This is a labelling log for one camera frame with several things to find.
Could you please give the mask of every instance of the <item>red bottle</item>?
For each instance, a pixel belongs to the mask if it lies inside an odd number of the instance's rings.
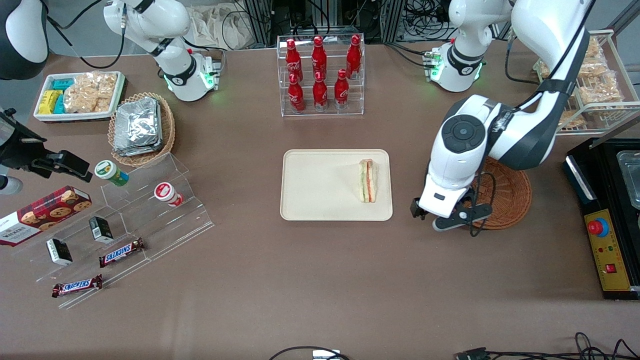
[[[338,80],[333,88],[335,98],[335,108],[344,110],[347,108],[347,98],[349,97],[349,81],[347,81],[347,70],[338,70]]]
[[[300,60],[300,54],[296,50],[296,42],[290,38],[287,39],[287,70],[290,74],[295,74],[298,77],[298,81],[302,82],[302,60]]]
[[[324,75],[322,72],[317,71],[316,82],[314,83],[314,106],[316,107],[316,111],[319,113],[324,113],[328,108],[327,101],[327,90],[326,85],[324,84]]]
[[[326,79],[326,52],[323,47],[322,37],[314,37],[314,50],[311,52],[311,62],[314,68],[314,74],[316,72],[322,72],[323,77]]]
[[[298,76],[296,74],[289,74],[289,101],[291,101],[291,108],[294,114],[300,114],[305,111],[305,97],[302,93],[302,86],[298,84]]]
[[[347,78],[351,79],[353,74],[360,73],[360,60],[362,59],[362,50],[360,48],[360,35],[351,37],[351,46],[347,50]]]

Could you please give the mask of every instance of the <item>green cylindrical container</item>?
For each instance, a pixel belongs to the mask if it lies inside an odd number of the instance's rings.
[[[110,160],[100,161],[95,166],[95,174],[101,179],[111,181],[115,186],[123,186],[129,181],[129,175]]]

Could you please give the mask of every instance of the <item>sandwich half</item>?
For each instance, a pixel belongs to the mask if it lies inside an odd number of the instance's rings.
[[[364,203],[376,202],[378,165],[372,159],[360,161],[358,194]]]

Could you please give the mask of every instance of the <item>red box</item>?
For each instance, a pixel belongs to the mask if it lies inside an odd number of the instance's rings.
[[[16,246],[92,205],[91,197],[65,186],[0,220],[0,245]]]

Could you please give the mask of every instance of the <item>yellow control panel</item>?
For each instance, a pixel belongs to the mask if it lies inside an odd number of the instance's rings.
[[[584,217],[596,261],[600,284],[604,291],[629,291],[627,269],[622,261],[618,239],[609,210],[604,209]]]

